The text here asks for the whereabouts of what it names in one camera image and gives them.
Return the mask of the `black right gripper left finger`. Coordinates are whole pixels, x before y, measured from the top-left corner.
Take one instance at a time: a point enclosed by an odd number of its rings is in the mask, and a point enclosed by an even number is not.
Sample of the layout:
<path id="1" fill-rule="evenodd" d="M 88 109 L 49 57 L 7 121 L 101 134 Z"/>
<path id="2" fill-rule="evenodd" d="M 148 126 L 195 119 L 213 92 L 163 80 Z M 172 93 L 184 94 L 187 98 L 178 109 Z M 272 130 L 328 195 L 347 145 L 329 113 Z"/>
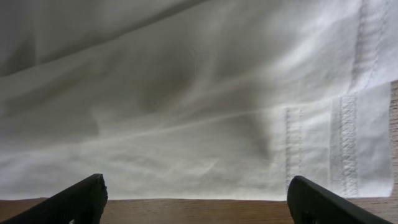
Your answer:
<path id="1" fill-rule="evenodd" d="M 101 174 L 93 174 L 2 224 L 99 224 L 108 201 Z"/>

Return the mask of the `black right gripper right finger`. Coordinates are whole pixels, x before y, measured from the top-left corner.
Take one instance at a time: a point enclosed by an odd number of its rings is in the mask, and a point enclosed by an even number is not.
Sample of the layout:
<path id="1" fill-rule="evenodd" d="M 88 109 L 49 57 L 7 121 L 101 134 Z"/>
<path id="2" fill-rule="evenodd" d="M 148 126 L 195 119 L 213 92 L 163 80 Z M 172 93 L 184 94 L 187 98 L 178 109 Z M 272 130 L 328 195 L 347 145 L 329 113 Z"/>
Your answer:
<path id="1" fill-rule="evenodd" d="M 295 224 L 391 224 L 299 175 L 289 184 L 287 205 Z"/>

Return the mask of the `white t-shirt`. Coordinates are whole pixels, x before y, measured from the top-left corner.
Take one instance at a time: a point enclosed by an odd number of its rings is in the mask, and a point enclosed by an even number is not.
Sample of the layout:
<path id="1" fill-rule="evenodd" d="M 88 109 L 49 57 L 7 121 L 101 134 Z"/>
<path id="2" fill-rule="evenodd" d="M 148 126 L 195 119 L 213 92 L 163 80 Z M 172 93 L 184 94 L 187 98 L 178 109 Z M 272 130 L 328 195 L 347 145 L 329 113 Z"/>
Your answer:
<path id="1" fill-rule="evenodd" d="M 392 192 L 396 1 L 2 1 L 1 198 Z"/>

